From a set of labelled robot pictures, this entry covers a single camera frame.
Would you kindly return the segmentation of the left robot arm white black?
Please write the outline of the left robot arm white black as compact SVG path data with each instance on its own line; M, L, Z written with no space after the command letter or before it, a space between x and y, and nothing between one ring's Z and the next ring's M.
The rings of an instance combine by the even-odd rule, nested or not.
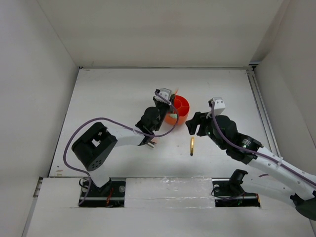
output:
M175 94L168 95L158 90L153 97L154 107L148 107L135 127L128 127L111 119L103 120L112 122L119 128L107 128L100 122L101 118L95 118L85 125L95 122L72 145L72 151L85 167L86 172L93 182L93 190L100 196L110 191L111 179L105 174L103 163L114 148L121 146L143 146L151 142L153 138L162 137L155 135L165 119L167 113L174 110Z

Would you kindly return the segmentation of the pale green white highlighter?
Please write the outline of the pale green white highlighter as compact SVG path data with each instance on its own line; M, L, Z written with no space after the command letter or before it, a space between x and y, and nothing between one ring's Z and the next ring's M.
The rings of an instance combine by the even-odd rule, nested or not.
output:
M177 114L169 114L169 116L170 116L172 119L177 119L177 118L178 118Z

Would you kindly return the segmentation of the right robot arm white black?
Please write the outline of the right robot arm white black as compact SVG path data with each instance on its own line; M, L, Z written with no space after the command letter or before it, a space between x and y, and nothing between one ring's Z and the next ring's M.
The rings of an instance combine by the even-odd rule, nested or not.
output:
M236 123L224 115L196 112L186 121L190 135L209 137L233 160L256 168L268 176L251 176L247 171L237 169L227 184L218 190L224 192L220 198L230 201L245 193L257 193L279 200L295 208L304 217L316 219L316 177L308 174L265 148L256 139L239 133Z

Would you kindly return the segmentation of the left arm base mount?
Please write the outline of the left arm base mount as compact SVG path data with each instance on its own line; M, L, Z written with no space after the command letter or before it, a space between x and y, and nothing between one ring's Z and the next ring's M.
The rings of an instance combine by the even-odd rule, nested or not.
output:
M98 188L92 182L88 190L89 179L81 178L79 207L121 208L125 205L126 179L114 178L105 187Z

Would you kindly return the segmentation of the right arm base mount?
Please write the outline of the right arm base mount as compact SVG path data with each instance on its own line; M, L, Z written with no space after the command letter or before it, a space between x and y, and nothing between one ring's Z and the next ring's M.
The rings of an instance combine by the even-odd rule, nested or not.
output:
M241 187L248 172L237 169L230 178L212 179L211 196L215 207L261 207L258 194L247 193Z

